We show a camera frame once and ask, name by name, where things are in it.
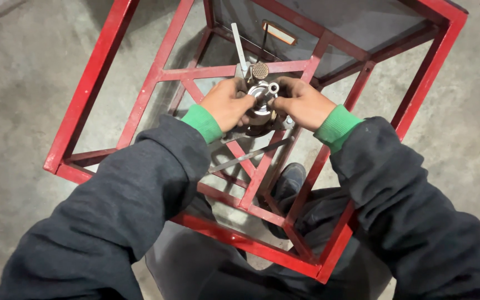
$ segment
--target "perforated metal disc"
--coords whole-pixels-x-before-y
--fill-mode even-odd
[[[253,69],[251,69],[251,73],[253,74],[253,77],[258,79],[258,80],[263,80],[268,76],[269,69],[268,66],[263,63],[263,62],[257,62],[256,64],[253,65]]]

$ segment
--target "left hand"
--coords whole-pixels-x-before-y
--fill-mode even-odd
[[[257,99],[246,95],[245,80],[239,77],[225,79],[213,86],[200,105],[216,120],[223,133],[234,126],[243,126],[249,122],[245,112],[252,108]]]

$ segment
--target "gray floor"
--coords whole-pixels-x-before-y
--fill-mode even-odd
[[[53,137],[69,104],[112,0],[36,0],[0,18],[0,275],[20,236],[72,191],[73,183],[42,170]],[[480,219],[480,0],[458,0],[470,17],[414,120],[405,143],[423,154],[430,181],[462,211]],[[77,151],[113,147],[143,78],[173,16],[177,2],[142,1],[85,127]],[[198,1],[187,20],[169,66],[186,63],[204,26]],[[232,62],[231,45],[214,42],[206,64]],[[360,117],[391,118],[429,44],[375,68],[356,107]],[[201,89],[217,79],[198,82]],[[346,78],[323,92],[342,103],[354,80]],[[171,86],[160,85],[142,127],[164,111]],[[183,100],[183,108],[190,105]],[[290,161],[310,166],[319,143],[304,134]],[[217,152],[216,161],[227,159]],[[316,186],[335,185],[326,167]],[[224,216],[231,214],[219,209]],[[260,223],[241,213],[230,225],[270,240]],[[288,242],[272,239],[280,247]],[[266,262],[250,257],[257,268]],[[142,264],[134,270],[148,299],[160,299]],[[394,284],[386,291],[389,298]]]

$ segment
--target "green sleeve cuff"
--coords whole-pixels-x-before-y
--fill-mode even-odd
[[[221,138],[221,129],[214,117],[201,105],[192,105],[181,121],[199,131],[207,145]]]
[[[342,149],[343,143],[349,137],[353,128],[362,121],[363,119],[357,118],[340,104],[333,109],[323,124],[316,130],[314,137],[329,146],[332,153],[336,153]]]

